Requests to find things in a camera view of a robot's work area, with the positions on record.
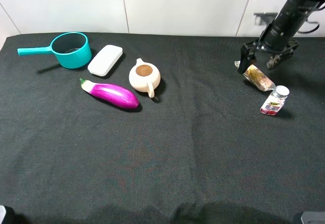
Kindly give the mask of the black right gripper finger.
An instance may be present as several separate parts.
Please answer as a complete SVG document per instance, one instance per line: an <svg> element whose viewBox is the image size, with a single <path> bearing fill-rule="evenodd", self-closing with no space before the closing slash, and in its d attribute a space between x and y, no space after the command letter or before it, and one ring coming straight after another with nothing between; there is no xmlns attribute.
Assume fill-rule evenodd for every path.
<svg viewBox="0 0 325 224"><path fill-rule="evenodd" d="M238 68L238 73L243 74L249 68L250 65L255 63L255 43L245 43L240 49L241 57L240 57L240 65Z"/></svg>

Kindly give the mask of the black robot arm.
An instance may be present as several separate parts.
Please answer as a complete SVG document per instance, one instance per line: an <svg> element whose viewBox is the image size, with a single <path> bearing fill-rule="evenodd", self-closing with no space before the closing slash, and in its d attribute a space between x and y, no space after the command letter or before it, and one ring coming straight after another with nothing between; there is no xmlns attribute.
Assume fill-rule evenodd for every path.
<svg viewBox="0 0 325 224"><path fill-rule="evenodd" d="M268 23L260 37L241 47L238 73L243 74L256 62L256 51L271 54L267 62L269 70L291 58L299 44L293 36L309 16L324 9L324 0L287 0L274 20Z"/></svg>

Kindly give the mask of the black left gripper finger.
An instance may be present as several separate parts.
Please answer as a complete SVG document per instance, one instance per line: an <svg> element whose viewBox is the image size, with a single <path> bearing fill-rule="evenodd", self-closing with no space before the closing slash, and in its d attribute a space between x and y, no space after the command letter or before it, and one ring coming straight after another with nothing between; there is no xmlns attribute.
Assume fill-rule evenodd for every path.
<svg viewBox="0 0 325 224"><path fill-rule="evenodd" d="M273 54L269 61L267 62L268 70L274 69L276 66L280 65L283 61L288 59L288 54L280 53L280 54Z"/></svg>

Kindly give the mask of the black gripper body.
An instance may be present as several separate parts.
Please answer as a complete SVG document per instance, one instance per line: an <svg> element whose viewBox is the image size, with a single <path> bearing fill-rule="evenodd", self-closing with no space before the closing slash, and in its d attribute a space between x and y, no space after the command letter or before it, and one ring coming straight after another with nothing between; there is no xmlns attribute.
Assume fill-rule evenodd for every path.
<svg viewBox="0 0 325 224"><path fill-rule="evenodd" d="M256 51L270 54L293 53L299 46L297 40L285 36L280 27L269 23L260 37L241 47L241 57L253 57Z"/></svg>

